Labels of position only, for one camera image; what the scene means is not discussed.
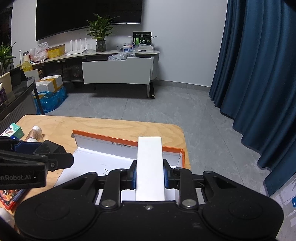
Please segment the rose gold bottle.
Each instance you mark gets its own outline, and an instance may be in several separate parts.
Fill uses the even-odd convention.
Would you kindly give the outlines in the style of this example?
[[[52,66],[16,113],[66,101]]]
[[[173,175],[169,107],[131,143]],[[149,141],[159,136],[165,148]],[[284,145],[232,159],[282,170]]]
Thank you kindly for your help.
[[[25,142],[36,142],[42,143],[44,141],[42,129],[39,126],[33,126],[27,137],[25,138]]]

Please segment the teal white carton box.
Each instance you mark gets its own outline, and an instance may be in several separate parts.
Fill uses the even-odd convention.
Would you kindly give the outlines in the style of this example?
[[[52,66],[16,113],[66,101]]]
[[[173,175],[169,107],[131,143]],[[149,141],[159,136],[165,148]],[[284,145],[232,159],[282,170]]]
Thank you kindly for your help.
[[[21,139],[24,136],[23,130],[16,123],[10,124],[2,133],[2,137]]]

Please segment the black side table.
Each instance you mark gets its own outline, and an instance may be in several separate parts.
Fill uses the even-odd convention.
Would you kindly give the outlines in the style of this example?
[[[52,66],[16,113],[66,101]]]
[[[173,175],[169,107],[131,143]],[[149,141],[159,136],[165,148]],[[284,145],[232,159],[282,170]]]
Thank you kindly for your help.
[[[1,88],[1,131],[27,114],[36,114],[37,110],[45,114],[33,76],[27,78],[22,68],[17,67],[2,75],[1,83],[5,79],[11,84],[11,91]]]

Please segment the white rectangular box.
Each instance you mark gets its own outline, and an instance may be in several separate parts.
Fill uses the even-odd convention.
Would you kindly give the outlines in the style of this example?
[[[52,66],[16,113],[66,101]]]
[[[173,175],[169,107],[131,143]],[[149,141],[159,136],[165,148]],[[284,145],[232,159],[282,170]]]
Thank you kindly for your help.
[[[160,137],[138,138],[135,200],[165,200],[163,150]]]

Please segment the white tv cabinet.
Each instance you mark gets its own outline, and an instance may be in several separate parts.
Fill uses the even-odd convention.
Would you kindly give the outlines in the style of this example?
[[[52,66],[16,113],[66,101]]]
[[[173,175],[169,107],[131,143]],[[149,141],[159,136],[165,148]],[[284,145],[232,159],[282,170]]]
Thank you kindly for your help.
[[[63,82],[84,84],[139,84],[147,86],[147,97],[155,98],[154,84],[158,76],[160,51],[135,51],[135,57],[125,60],[108,60],[116,50],[63,55],[34,63],[43,76],[62,75]]]

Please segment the orange white cardboard tray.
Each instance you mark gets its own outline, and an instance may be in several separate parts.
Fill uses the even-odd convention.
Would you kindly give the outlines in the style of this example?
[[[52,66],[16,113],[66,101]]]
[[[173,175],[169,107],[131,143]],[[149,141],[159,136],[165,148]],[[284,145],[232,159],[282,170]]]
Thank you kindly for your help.
[[[88,172],[95,172],[99,176],[106,176],[115,169],[128,169],[134,160],[137,160],[137,141],[128,141],[120,138],[87,133],[74,130],[75,139],[74,163],[71,168],[64,169],[56,185],[61,185]],[[185,154],[180,148],[169,148],[162,145],[163,159],[166,159],[172,168],[184,167]],[[121,191],[121,200],[136,201],[134,190]]]

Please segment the wall television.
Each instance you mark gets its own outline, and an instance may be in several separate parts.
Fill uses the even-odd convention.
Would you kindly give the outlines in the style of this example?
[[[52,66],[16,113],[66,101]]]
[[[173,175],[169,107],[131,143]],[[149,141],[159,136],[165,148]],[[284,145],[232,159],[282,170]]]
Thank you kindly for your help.
[[[140,24],[142,6],[143,1],[37,1],[36,40],[85,28],[96,15],[116,25]]]

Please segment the white wifi router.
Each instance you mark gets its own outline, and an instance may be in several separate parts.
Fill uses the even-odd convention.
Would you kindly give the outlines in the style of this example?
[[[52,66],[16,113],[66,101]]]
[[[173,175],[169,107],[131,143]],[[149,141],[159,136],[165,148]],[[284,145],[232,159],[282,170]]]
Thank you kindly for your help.
[[[82,54],[87,50],[87,38],[84,39],[75,39],[70,41],[70,51],[66,53],[66,56]]]

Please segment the white yellow carton box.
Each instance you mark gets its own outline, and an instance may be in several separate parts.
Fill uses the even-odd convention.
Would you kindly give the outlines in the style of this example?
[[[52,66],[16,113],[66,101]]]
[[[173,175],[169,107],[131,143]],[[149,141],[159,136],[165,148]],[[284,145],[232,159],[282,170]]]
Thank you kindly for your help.
[[[63,87],[63,80],[61,75],[47,76],[36,82],[38,93],[42,92],[57,92]]]

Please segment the yellow cardboard box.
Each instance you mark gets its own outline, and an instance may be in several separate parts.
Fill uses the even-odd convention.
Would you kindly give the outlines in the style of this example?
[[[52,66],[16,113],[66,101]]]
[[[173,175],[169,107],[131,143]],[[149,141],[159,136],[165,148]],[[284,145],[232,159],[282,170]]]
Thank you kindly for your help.
[[[65,44],[48,48],[47,53],[48,53],[48,58],[49,59],[63,56],[66,53]]]

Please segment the white plastic bag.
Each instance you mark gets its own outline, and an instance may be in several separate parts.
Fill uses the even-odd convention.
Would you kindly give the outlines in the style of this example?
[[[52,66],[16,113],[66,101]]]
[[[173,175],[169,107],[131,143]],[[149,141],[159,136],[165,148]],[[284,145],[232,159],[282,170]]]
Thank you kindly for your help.
[[[38,44],[33,49],[30,49],[29,55],[33,62],[42,62],[48,58],[48,48],[49,45],[47,42]]]

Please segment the blue plastic bag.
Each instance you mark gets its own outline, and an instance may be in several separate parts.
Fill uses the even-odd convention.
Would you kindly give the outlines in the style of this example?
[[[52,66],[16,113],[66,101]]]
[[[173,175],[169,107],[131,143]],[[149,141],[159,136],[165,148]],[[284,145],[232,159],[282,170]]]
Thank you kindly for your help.
[[[51,112],[58,108],[67,98],[66,88],[63,86],[57,92],[42,91],[38,93],[44,113]]]

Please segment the green black display box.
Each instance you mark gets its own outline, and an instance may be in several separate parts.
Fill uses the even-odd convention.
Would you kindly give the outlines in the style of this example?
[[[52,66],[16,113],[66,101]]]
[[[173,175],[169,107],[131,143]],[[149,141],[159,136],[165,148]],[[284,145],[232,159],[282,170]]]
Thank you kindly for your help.
[[[134,31],[132,40],[138,52],[153,52],[152,33],[147,31]]]

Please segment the red colourful card box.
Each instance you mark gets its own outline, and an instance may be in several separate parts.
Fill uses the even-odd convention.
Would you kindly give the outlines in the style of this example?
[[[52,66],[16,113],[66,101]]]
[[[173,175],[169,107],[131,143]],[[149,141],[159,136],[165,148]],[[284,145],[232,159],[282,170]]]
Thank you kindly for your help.
[[[17,204],[18,200],[26,193],[25,189],[15,189],[15,190],[1,190],[0,199],[1,203],[6,210],[12,210]]]

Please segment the left potted plant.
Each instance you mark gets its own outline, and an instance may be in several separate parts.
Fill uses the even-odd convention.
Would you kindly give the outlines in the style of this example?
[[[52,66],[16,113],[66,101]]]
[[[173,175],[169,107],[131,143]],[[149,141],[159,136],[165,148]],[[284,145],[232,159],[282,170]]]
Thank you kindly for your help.
[[[13,59],[15,56],[12,54],[12,48],[15,45],[5,45],[4,43],[1,43],[0,48],[0,59],[1,59],[1,71],[2,73],[6,73],[8,67],[13,63]]]

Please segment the blue curtain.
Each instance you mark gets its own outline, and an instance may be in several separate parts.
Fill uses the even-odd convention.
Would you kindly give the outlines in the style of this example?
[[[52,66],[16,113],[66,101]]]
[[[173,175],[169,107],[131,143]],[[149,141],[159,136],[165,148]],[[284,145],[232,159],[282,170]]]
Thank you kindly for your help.
[[[270,170],[273,195],[295,174],[295,1],[229,1],[209,95]]]

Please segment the potted green plant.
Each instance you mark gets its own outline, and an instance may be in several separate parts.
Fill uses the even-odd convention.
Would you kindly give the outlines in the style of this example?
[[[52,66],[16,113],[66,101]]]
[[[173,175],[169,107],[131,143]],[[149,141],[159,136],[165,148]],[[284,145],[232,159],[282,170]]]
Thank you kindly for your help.
[[[113,30],[113,21],[114,19],[118,18],[118,16],[110,17],[100,16],[95,14],[95,19],[93,21],[87,20],[88,25],[87,28],[87,35],[91,36],[92,39],[95,39],[96,46],[95,51],[96,53],[105,52],[106,51],[106,40],[105,38],[112,33]]]

